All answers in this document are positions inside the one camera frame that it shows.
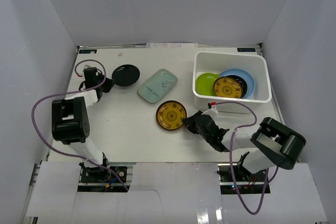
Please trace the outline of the yellow patterned plate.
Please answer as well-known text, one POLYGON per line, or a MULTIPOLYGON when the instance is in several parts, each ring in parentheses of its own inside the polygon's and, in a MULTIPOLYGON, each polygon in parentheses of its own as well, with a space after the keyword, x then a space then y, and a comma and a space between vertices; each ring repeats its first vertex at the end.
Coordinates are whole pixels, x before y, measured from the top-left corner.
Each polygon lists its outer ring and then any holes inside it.
POLYGON ((213 90, 217 97, 240 99, 243 97, 243 89, 239 82, 231 77, 219 77, 213 84, 213 90))
POLYGON ((178 101, 163 102, 157 109, 155 119, 158 125, 166 131, 176 131, 183 126, 182 120, 187 118, 187 110, 178 101))

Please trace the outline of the black round plate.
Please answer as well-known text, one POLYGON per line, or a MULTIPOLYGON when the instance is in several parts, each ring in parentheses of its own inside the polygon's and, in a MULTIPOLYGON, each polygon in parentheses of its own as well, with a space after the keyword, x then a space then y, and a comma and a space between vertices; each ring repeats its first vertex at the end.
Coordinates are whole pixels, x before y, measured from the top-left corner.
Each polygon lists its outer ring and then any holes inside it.
POLYGON ((128 87, 138 81, 140 77, 140 71, 134 65, 121 65, 113 71, 111 77, 114 80, 115 85, 120 87, 128 87))
POLYGON ((246 81, 243 78, 241 78, 239 76, 236 76, 236 75, 230 75, 229 77, 235 79, 240 84, 240 86, 242 88, 241 98, 243 98, 244 95, 247 93, 247 90, 248 90, 248 86, 247 86, 246 81))

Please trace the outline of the light blue round plate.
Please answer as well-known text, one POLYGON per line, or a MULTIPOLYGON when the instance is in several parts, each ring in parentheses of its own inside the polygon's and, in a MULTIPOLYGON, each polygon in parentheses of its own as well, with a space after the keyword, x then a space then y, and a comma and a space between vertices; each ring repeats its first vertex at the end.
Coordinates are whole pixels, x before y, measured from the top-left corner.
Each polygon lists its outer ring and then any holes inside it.
POLYGON ((238 68, 231 68, 231 69, 226 69, 223 72, 219 74, 220 77, 226 77, 226 76, 237 76, 243 79, 246 83, 246 92, 243 96, 243 99, 248 99, 255 90, 256 87, 256 82, 255 79, 252 77, 252 75, 243 70, 243 69, 238 69, 238 68))

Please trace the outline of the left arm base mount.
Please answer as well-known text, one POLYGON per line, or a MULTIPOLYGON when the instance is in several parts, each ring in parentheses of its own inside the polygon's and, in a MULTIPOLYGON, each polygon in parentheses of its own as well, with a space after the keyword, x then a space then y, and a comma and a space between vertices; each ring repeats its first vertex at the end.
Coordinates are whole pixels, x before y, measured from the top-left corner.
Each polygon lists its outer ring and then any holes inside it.
POLYGON ((99 167, 81 167, 77 192, 82 193, 127 193, 131 182, 131 167, 110 165, 113 171, 99 167))

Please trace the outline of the lime green round plate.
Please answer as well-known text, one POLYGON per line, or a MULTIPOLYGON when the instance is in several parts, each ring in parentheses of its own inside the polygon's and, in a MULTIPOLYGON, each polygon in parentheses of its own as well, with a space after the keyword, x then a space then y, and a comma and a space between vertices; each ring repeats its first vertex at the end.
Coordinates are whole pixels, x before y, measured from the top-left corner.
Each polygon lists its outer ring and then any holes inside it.
POLYGON ((215 73, 201 74, 195 82, 197 93, 200 95, 215 96, 213 85, 218 78, 219 75, 215 73))

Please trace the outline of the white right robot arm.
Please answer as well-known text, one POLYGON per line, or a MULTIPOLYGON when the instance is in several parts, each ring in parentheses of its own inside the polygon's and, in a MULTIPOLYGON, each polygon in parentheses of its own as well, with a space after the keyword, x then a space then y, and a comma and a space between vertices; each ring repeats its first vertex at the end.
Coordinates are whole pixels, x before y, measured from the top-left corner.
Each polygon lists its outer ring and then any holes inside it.
POLYGON ((301 134, 271 117, 264 118, 251 135, 220 128, 210 115, 201 111, 183 119, 182 123, 220 153, 254 148, 253 152, 245 152, 234 166, 235 174, 245 182, 259 171, 274 166, 292 170, 307 142, 301 134))

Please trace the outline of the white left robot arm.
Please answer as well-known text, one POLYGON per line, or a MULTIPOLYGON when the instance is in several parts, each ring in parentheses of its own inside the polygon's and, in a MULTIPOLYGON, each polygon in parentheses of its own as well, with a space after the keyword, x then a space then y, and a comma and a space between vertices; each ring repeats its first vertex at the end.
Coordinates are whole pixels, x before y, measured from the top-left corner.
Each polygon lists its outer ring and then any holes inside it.
POLYGON ((85 80, 81 88, 100 87, 90 91, 77 93, 71 97, 54 100, 51 104, 52 121, 51 131, 54 140, 62 142, 72 148, 78 156, 83 157, 85 167, 94 167, 93 176, 101 182, 110 178, 111 168, 108 160, 91 138, 87 108, 98 103, 103 93, 108 93, 113 87, 113 81, 105 78, 96 67, 89 67, 83 71, 85 80))

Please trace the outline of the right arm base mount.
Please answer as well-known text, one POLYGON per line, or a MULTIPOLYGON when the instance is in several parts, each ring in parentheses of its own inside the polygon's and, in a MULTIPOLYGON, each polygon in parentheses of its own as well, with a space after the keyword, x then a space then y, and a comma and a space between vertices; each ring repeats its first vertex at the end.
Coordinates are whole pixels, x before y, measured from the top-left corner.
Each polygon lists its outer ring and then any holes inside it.
MULTIPOLYGON (((220 192, 222 195, 235 195, 236 189, 232 180, 230 166, 219 165, 217 169, 219 176, 220 192)), ((243 178, 236 175, 237 186, 242 195, 261 194, 265 182, 266 170, 261 170, 258 173, 243 178)))

